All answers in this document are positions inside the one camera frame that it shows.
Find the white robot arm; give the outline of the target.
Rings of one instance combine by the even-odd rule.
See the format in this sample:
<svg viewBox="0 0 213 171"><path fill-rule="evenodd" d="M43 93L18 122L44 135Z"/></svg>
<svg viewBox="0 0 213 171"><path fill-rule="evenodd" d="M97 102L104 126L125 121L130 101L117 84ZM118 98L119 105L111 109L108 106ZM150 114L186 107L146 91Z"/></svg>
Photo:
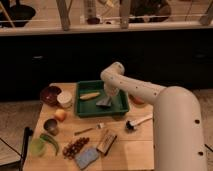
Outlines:
<svg viewBox="0 0 213 171"><path fill-rule="evenodd" d="M207 171L201 107L180 86L161 86L124 75L114 62L100 77L107 95L123 90L153 106L154 171Z"/></svg>

